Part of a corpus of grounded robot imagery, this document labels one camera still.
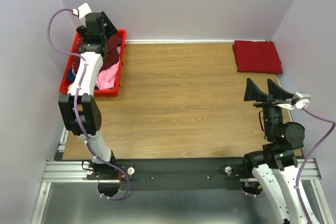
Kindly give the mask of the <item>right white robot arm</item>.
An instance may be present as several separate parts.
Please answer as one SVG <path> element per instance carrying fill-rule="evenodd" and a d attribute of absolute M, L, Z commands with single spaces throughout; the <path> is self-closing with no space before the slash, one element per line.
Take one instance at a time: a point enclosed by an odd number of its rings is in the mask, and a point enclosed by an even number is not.
<path fill-rule="evenodd" d="M 248 78 L 244 101 L 261 108 L 260 124 L 268 144 L 262 151 L 245 154 L 242 173 L 255 177 L 275 212 L 276 223 L 318 223 L 302 187 L 300 175 L 304 167 L 294 151 L 303 148 L 305 128 L 296 122 L 283 121 L 283 109 L 301 110 L 310 103 L 305 93 L 285 91 L 271 79 L 268 93 L 262 92 Z"/>

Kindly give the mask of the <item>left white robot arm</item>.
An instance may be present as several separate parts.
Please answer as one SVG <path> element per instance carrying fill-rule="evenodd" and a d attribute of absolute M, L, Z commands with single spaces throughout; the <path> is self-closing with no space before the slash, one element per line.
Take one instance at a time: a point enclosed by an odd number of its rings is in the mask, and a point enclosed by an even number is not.
<path fill-rule="evenodd" d="M 60 95 L 58 105 L 65 128 L 80 137 L 91 153 L 91 171 L 104 179 L 112 179 L 120 171 L 113 151 L 107 147 L 101 129 L 102 116 L 93 97 L 98 73 L 108 52 L 108 39 L 117 33 L 105 12 L 75 10 L 82 25 L 77 33 L 83 38 L 75 80 L 67 92 Z"/>

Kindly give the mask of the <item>maroon t shirt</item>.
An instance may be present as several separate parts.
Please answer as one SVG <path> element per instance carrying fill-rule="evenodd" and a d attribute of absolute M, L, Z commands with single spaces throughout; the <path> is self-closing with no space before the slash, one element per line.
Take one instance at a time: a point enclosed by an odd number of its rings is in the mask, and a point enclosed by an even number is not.
<path fill-rule="evenodd" d="M 83 38 L 80 38 L 76 46 L 75 53 L 77 54 L 79 53 L 79 49 L 82 43 Z M 121 49 L 121 43 L 122 39 L 117 35 L 113 35 L 112 37 L 110 37 L 110 39 L 108 40 L 108 52 L 103 60 L 103 65 L 100 69 L 100 72 L 109 69 L 110 67 L 119 62 L 118 50 Z M 79 65 L 80 65 L 80 58 L 75 56 L 72 63 L 72 71 L 75 75 L 77 74 Z"/>

